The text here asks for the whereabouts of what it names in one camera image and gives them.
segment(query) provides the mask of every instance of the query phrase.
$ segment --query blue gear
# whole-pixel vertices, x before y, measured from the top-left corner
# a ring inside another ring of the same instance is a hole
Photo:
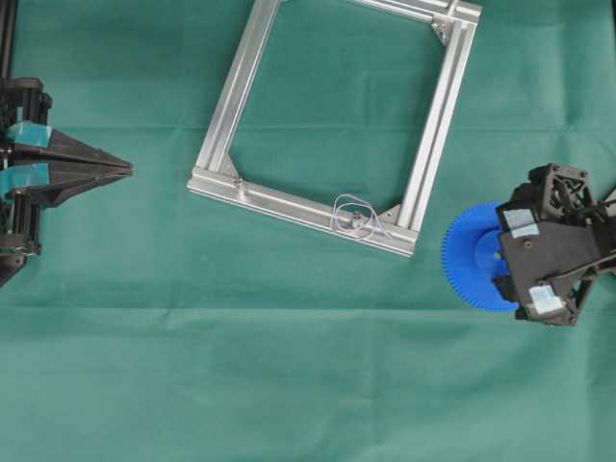
[[[451,225],[441,249],[443,270],[456,293],[477,308],[491,312],[514,311],[519,308],[502,298],[492,282],[509,275],[502,258],[497,215],[500,204],[473,207]]]

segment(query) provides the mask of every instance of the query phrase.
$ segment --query metal rod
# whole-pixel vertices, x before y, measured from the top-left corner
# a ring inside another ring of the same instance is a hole
[[[3,0],[0,7],[2,20],[2,50],[0,58],[0,77],[9,78],[11,75],[11,60],[13,58],[13,37],[17,19],[17,0]]]
[[[281,3],[282,0],[254,2],[210,129],[199,153],[196,164],[201,168],[219,171],[222,160],[229,151]]]
[[[474,37],[474,24],[454,23],[415,166],[402,201],[398,217],[400,227],[416,232],[422,228]]]

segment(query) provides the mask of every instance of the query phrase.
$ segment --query aluminum frame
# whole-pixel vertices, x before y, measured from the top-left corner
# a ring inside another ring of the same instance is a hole
[[[410,257],[424,222],[481,7],[459,0],[344,0],[430,24],[447,47],[404,198],[401,204],[380,216],[387,233],[376,223],[370,223],[368,229],[374,226],[374,233],[360,240],[332,231],[332,206],[246,182],[240,178],[229,155],[273,23],[284,1],[255,0],[188,188],[193,193]],[[350,226],[357,216],[342,211],[338,219]]]

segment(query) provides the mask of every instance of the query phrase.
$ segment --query green cloth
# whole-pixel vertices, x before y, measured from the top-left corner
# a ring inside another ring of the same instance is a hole
[[[609,0],[483,0],[410,260],[190,194],[250,0],[22,0],[14,76],[136,175],[43,217],[2,289],[0,458],[610,461],[616,281],[578,327],[466,305],[440,244],[548,162],[616,184]],[[400,199],[443,47],[340,0],[285,3],[232,149],[251,181]]]

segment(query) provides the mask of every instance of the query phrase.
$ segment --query teal tape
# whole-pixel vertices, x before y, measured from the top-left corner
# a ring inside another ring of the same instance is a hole
[[[49,184],[47,164],[29,164],[0,171],[0,198],[17,188],[45,186]]]
[[[19,122],[7,129],[6,137],[16,144],[47,148],[52,131],[52,128],[47,125]]]

